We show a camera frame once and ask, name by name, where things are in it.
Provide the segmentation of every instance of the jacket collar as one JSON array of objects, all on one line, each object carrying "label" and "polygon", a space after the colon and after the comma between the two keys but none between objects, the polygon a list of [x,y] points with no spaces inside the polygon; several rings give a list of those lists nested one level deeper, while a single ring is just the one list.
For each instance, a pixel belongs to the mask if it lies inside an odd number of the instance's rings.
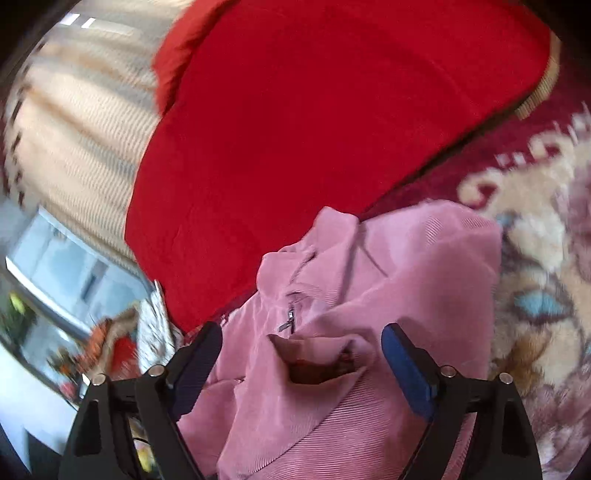
[{"label": "jacket collar", "polygon": [[353,215],[324,207],[300,242],[263,257],[256,280],[261,295],[280,303],[295,294],[329,307],[340,303],[359,229]]}]

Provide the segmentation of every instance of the pink jacket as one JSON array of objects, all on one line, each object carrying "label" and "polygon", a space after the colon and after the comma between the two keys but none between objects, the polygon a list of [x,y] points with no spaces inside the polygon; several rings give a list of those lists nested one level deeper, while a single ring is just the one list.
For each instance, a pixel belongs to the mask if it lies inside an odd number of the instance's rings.
[{"label": "pink jacket", "polygon": [[[364,223],[324,208],[300,242],[263,257],[258,292],[230,316],[207,386],[178,423],[203,473],[397,479],[425,424],[382,356],[382,329],[407,317],[407,335],[437,363],[485,378],[500,243],[494,222],[450,202]],[[330,365],[344,349],[353,371],[290,379],[290,365]],[[469,433],[445,478],[458,476]]]}]

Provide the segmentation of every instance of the zipper pull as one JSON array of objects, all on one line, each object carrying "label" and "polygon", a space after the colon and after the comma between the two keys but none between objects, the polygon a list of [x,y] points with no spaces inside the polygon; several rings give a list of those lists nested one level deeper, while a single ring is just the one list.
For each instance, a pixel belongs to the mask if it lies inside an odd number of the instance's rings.
[{"label": "zipper pull", "polygon": [[277,329],[278,332],[282,332],[288,328],[291,328],[291,333],[296,331],[296,311],[293,307],[290,307],[289,311],[287,312],[287,321],[283,325],[279,325]]}]

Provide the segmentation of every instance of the red cushion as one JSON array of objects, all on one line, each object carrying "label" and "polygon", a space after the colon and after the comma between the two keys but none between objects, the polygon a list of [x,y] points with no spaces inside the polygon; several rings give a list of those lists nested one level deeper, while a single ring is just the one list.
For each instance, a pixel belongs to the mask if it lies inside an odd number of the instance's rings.
[{"label": "red cushion", "polygon": [[158,78],[154,93],[160,114],[173,105],[178,86],[199,46],[217,19],[234,0],[197,0],[185,10],[160,45],[152,69]]},{"label": "red cushion", "polygon": [[505,0],[241,0],[194,52],[126,240],[188,330],[329,205],[361,213],[532,91],[548,29]]}]

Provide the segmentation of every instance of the metal screw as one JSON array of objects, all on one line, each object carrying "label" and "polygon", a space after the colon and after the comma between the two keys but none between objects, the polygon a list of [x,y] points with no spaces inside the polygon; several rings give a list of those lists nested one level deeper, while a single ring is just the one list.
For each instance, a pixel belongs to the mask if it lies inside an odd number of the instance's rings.
[{"label": "metal screw", "polygon": [[513,383],[513,377],[510,376],[509,374],[506,374],[505,372],[503,372],[499,375],[499,380],[501,380],[503,383],[505,383],[507,385]]},{"label": "metal screw", "polygon": [[105,374],[96,374],[92,379],[92,384],[95,387],[98,387],[99,385],[102,385],[106,381],[107,381],[107,376]]},{"label": "metal screw", "polygon": [[453,368],[451,365],[443,365],[441,368],[441,374],[447,378],[453,378],[457,374],[457,370]]},{"label": "metal screw", "polygon": [[154,365],[153,367],[150,367],[150,370],[148,370],[148,375],[151,377],[159,377],[164,372],[165,369],[162,365]]}]

